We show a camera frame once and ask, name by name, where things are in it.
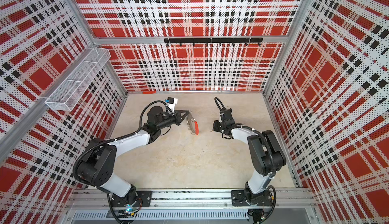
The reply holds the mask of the silver keyring with red handle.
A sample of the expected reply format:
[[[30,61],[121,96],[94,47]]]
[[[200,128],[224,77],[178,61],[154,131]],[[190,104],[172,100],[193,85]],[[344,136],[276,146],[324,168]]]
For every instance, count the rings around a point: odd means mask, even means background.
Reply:
[[[195,118],[192,116],[191,111],[186,117],[187,127],[189,132],[192,135],[198,135],[199,134],[199,126]]]

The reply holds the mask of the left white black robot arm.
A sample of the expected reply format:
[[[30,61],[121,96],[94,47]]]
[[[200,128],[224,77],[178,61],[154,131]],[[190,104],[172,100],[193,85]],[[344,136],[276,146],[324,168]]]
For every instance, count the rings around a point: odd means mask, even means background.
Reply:
[[[169,97],[151,102],[141,112],[138,128],[133,133],[89,141],[74,163],[74,178],[105,192],[111,206],[141,206],[143,200],[136,192],[136,187],[114,173],[116,158],[155,142],[162,135],[162,129],[170,129],[172,125],[179,126],[186,122],[189,132],[198,135],[197,121],[189,110],[176,109],[177,101]]]

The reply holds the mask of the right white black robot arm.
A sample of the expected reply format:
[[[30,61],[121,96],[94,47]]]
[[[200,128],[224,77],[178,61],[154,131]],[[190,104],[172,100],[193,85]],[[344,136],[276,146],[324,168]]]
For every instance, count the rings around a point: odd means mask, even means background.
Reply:
[[[265,197],[271,198],[270,182],[277,172],[286,165],[286,157],[271,130],[258,130],[236,123],[232,109],[224,106],[219,98],[214,98],[219,110],[219,120],[214,121],[213,131],[223,139],[239,140],[247,144],[254,167],[251,178],[245,183],[242,202],[257,205]]]

